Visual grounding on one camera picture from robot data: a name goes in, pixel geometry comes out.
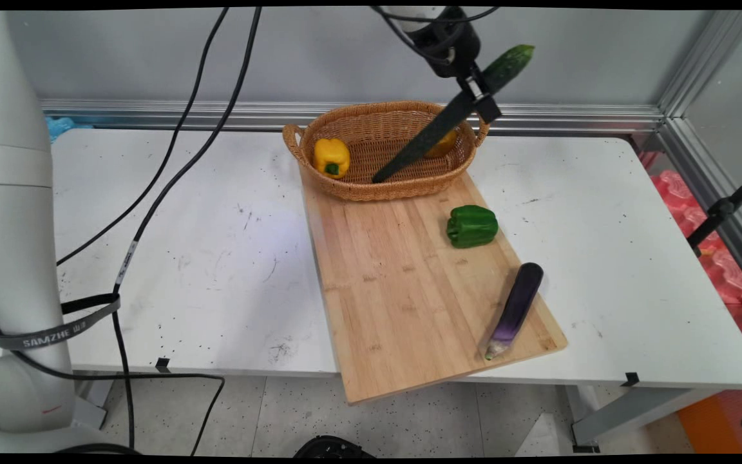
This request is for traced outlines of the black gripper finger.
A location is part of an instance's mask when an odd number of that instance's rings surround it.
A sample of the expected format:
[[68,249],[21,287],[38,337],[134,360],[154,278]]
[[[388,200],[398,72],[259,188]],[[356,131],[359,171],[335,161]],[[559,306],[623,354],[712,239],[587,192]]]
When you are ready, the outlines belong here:
[[500,108],[489,93],[477,96],[474,102],[474,108],[485,124],[491,124],[502,115]]
[[472,103],[477,104],[485,98],[485,79],[480,68],[468,68],[456,77],[456,81],[462,88],[462,93],[468,96]]

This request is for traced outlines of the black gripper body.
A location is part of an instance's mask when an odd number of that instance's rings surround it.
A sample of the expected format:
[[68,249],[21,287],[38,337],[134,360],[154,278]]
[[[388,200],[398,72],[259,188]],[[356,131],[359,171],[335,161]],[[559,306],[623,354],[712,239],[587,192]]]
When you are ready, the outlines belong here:
[[432,14],[432,23],[421,23],[408,38],[439,77],[466,79],[476,68],[482,44],[459,6],[444,6]]

